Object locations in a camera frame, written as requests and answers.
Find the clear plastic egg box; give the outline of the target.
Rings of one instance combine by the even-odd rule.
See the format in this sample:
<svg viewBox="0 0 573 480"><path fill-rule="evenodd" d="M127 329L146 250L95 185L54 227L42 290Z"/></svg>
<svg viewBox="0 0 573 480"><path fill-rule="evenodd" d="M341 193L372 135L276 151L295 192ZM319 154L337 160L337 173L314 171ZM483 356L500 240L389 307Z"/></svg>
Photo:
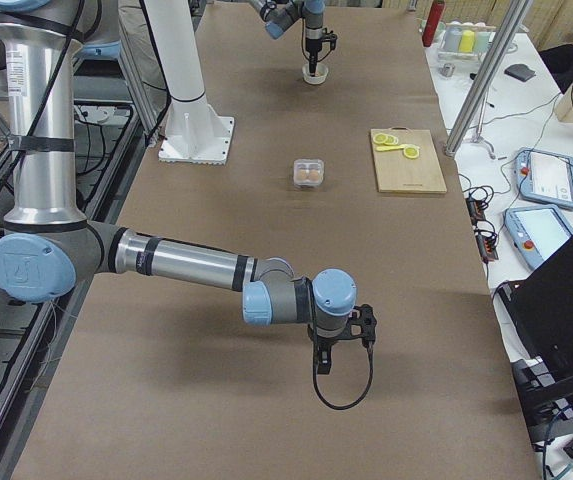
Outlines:
<svg viewBox="0 0 573 480"><path fill-rule="evenodd" d="M297 159L293 162L293 184L316 188L324 181L325 164L321 159Z"/></svg>

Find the white bowl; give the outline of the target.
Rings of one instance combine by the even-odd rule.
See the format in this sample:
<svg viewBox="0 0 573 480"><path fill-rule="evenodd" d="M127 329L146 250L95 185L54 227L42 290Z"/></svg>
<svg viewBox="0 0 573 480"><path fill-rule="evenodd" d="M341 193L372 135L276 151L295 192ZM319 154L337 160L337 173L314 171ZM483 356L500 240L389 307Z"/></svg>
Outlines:
<svg viewBox="0 0 573 480"><path fill-rule="evenodd" d="M324 63L318 63L314 73L310 71L308 64L302 66L303 80L309 85L323 84L327 79L328 73L329 68Z"/></svg>

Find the lemon slice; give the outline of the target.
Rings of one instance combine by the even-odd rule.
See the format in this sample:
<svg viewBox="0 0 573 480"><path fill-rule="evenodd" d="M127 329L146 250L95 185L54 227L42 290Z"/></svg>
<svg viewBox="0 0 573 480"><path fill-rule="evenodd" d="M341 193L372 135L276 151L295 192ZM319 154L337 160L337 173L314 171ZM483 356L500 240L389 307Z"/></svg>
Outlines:
<svg viewBox="0 0 573 480"><path fill-rule="evenodd" d="M402 148L402 152L408 159L417 159L420 156L420 148L417 145L408 144Z"/></svg>
<svg viewBox="0 0 573 480"><path fill-rule="evenodd" d="M394 135L388 135L384 142L386 146L395 146L399 144L399 138Z"/></svg>
<svg viewBox="0 0 573 480"><path fill-rule="evenodd" d="M378 132L372 136L372 141L376 145L385 145L384 142L389 134Z"/></svg>

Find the yellow plastic knife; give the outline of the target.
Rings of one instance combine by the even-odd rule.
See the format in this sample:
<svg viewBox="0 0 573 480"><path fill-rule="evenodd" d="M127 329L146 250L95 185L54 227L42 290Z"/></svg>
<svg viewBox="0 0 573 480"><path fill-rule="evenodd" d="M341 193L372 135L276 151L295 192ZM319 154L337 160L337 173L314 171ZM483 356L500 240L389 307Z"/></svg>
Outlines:
<svg viewBox="0 0 573 480"><path fill-rule="evenodd" d="M407 148L406 144L397 144L397 145L377 145L375 150L378 152L387 152L387 151L395 151L395 150L404 150Z"/></svg>

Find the red cylinder bottle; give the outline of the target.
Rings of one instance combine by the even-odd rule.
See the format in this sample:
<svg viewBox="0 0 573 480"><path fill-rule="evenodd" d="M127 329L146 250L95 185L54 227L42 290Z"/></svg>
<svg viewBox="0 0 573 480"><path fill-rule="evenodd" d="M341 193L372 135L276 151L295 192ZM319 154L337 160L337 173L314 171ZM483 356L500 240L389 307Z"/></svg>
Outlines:
<svg viewBox="0 0 573 480"><path fill-rule="evenodd" d="M434 0L432 2L422 31L422 45L424 47L430 47L432 45L444 10L444 0Z"/></svg>

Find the small metal cylinder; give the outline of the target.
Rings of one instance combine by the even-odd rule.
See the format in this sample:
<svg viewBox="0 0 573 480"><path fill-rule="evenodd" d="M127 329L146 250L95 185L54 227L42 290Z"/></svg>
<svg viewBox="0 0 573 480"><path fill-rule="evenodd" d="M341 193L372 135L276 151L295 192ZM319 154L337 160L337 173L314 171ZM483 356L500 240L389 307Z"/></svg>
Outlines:
<svg viewBox="0 0 573 480"><path fill-rule="evenodd" d="M451 78L455 71L455 65L453 63L444 63L439 72L444 78Z"/></svg>

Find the wooden cutting board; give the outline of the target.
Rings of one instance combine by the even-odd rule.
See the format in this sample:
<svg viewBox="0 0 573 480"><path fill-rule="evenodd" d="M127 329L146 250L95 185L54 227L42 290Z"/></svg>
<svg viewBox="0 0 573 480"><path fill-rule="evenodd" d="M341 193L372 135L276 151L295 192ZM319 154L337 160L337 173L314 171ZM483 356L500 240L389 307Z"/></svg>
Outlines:
<svg viewBox="0 0 573 480"><path fill-rule="evenodd" d="M420 148L417 159L408 159L402 150L378 152L372 136L378 132L394 135L399 144ZM377 189L381 193L445 194L447 187L429 130L372 129L371 147L376 172Z"/></svg>

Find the yellow cup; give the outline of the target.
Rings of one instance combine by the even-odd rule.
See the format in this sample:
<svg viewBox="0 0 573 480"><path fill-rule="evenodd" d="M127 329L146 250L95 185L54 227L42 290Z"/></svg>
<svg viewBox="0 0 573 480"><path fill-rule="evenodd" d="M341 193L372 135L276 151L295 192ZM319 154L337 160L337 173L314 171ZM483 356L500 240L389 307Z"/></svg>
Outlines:
<svg viewBox="0 0 573 480"><path fill-rule="evenodd" d="M464 29L461 31L460 43L458 46L459 53L472 53L475 44L475 31L471 29Z"/></svg>

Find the light blue cup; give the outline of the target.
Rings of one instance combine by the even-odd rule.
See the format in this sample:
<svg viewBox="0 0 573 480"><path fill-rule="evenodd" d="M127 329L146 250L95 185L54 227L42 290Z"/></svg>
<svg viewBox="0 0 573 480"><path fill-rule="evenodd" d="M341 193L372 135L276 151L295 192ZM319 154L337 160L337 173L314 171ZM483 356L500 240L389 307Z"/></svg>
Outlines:
<svg viewBox="0 0 573 480"><path fill-rule="evenodd" d="M474 34L473 52L475 54L486 53L489 49L492 31L477 30Z"/></svg>

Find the blue teach pendant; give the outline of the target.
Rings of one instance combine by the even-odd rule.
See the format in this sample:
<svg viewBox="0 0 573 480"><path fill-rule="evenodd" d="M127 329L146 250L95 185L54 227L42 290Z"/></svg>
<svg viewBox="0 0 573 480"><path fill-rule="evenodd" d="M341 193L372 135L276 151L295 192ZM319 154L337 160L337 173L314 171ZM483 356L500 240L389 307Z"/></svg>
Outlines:
<svg viewBox="0 0 573 480"><path fill-rule="evenodd" d="M515 174L518 191L524 199L573 210L571 156L522 148L515 156Z"/></svg>
<svg viewBox="0 0 573 480"><path fill-rule="evenodd" d="M572 235L573 227L552 204L508 208L505 226L513 244L532 270L542 265Z"/></svg>

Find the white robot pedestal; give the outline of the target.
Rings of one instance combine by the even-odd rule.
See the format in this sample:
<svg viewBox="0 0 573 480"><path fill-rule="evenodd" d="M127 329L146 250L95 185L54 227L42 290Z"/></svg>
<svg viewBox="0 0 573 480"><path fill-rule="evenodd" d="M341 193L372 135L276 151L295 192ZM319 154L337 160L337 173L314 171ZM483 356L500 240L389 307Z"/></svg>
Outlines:
<svg viewBox="0 0 573 480"><path fill-rule="evenodd" d="M208 102L188 3L146 1L144 8L171 97L159 159L225 164L235 120Z"/></svg>

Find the aluminium frame post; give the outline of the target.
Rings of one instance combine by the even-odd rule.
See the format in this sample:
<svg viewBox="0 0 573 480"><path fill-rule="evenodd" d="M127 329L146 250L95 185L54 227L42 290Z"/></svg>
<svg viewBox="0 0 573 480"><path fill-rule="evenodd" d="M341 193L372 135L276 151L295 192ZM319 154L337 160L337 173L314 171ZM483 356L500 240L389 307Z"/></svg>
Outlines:
<svg viewBox="0 0 573 480"><path fill-rule="evenodd" d="M510 2L508 12L491 41L490 49L482 61L473 84L448 135L444 146L444 153L447 156L455 156L476 114L480 114L478 125L482 125L484 118L482 111L485 109L487 95L492 81L499 70L516 32L531 9L532 4L532 0L513 0Z"/></svg>

